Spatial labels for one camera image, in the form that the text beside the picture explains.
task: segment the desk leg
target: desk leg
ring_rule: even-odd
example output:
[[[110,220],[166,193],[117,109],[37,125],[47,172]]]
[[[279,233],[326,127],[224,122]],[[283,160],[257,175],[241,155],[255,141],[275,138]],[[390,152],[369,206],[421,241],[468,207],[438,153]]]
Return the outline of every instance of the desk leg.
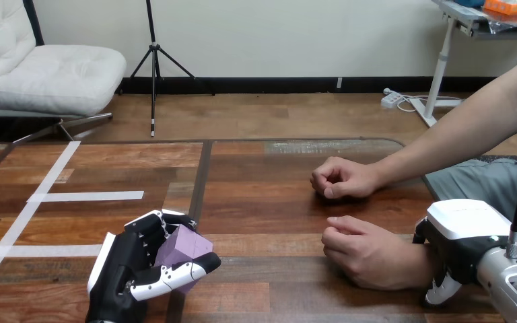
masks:
[[[451,49],[451,40],[453,36],[453,30],[456,27],[456,20],[449,17],[447,33],[445,34],[445,41],[443,42],[443,48],[439,53],[439,60],[437,61],[437,67],[435,68],[435,74],[433,76],[433,83],[429,90],[429,97],[427,98],[427,104],[423,106],[421,100],[411,100],[413,107],[427,123],[427,126],[431,127],[437,120],[433,117],[433,109],[437,102],[437,96],[439,94],[439,88],[441,87],[441,80],[445,74],[445,67],[447,66],[447,60],[449,58],[449,52]]]

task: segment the black tripod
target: black tripod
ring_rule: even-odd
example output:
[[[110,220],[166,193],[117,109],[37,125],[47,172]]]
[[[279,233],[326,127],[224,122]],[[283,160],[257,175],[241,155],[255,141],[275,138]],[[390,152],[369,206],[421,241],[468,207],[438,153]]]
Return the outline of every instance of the black tripod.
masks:
[[[132,76],[130,76],[130,81],[134,78],[135,74],[139,70],[139,68],[142,66],[143,62],[145,62],[146,58],[149,56],[149,54],[153,54],[151,57],[151,136],[156,135],[156,86],[159,85],[160,80],[163,81],[163,78],[160,73],[160,61],[158,59],[158,51],[162,52],[163,55],[165,55],[167,58],[169,58],[175,65],[177,65],[180,69],[182,69],[189,77],[191,77],[192,80],[197,80],[193,74],[189,73],[183,66],[181,66],[180,63],[177,63],[176,60],[173,59],[168,53],[166,53],[162,47],[156,43],[156,33],[153,30],[153,18],[151,17],[151,1],[145,0],[145,4],[147,6],[147,18],[149,20],[149,33],[151,34],[151,45],[149,45],[149,49],[147,50],[147,53],[145,56],[141,59],[141,62],[139,62],[138,66],[135,68],[134,72],[132,73]],[[215,95],[215,92],[213,89],[207,85],[205,82],[203,82],[203,86],[205,89],[211,93],[211,95]]]

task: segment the fingernail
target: fingernail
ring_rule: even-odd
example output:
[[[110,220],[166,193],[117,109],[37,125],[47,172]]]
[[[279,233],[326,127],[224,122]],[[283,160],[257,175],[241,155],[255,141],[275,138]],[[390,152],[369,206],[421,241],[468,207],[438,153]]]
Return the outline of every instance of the fingernail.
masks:
[[[327,188],[325,191],[324,191],[324,196],[328,199],[331,199],[334,197],[334,192],[332,192],[332,188]]]

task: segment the gray pants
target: gray pants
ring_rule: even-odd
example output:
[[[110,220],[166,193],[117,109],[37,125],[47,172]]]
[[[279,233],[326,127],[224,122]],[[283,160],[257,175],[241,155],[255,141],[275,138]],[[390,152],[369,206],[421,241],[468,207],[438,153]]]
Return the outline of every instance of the gray pants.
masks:
[[[510,221],[517,203],[517,161],[497,159],[487,163],[469,160],[428,174],[426,178],[441,201],[485,201]]]

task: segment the desk surface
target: desk surface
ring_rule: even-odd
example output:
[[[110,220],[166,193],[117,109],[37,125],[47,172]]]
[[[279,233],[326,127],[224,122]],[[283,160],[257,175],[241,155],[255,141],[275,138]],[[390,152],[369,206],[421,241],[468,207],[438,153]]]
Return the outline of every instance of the desk surface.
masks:
[[[66,148],[25,145],[0,162],[0,241]],[[83,322],[96,259],[85,253],[107,231],[161,207],[198,219],[223,262],[186,296],[150,300],[146,322],[501,322],[475,287],[443,310],[424,310],[419,292],[358,289],[326,261],[328,216],[356,216],[409,238],[433,198],[413,180],[366,201],[329,203],[313,193],[311,171],[330,155],[370,163],[400,148],[384,139],[82,143],[47,194],[144,194],[40,203],[0,254],[0,322]]]

